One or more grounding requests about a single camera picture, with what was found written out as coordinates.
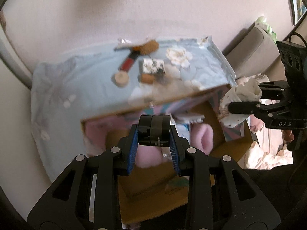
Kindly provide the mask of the person right hand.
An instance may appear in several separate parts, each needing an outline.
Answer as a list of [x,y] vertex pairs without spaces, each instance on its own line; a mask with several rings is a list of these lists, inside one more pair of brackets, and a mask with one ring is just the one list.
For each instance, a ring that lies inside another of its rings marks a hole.
[[283,139],[287,143],[291,143],[294,140],[294,134],[291,130],[283,130]]

